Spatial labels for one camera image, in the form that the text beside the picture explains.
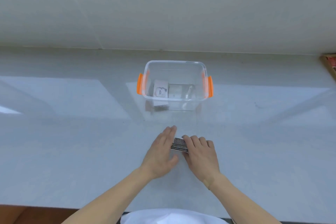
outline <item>white countertop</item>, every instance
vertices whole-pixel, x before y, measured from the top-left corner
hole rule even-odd
[[[0,48],[0,204],[80,208],[138,167],[158,133],[213,140],[221,171],[281,221],[336,223],[336,82],[317,57]],[[200,112],[145,111],[153,59],[203,62]],[[180,156],[127,211],[228,217]]]

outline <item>white shirt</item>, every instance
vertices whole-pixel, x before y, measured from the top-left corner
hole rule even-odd
[[[123,215],[120,224],[227,224],[224,220],[182,209],[149,209]]]

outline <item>black and white striped object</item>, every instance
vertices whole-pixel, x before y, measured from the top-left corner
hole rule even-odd
[[[173,150],[183,151],[188,153],[188,148],[186,142],[181,138],[174,138],[173,144],[170,147]]]

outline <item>brown floor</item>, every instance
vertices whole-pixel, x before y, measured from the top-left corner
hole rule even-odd
[[[0,224],[61,224],[77,209],[0,205]]]

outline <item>hand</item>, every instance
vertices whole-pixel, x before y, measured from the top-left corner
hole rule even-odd
[[[188,153],[183,152],[183,156],[194,175],[209,188],[220,174],[217,154],[212,141],[205,140],[204,137],[191,138],[184,135],[182,137],[187,144]]]
[[[176,126],[166,127],[157,136],[145,155],[140,168],[148,173],[150,179],[156,179],[169,173],[179,162],[177,155],[169,159],[170,147],[173,144],[175,133]]]

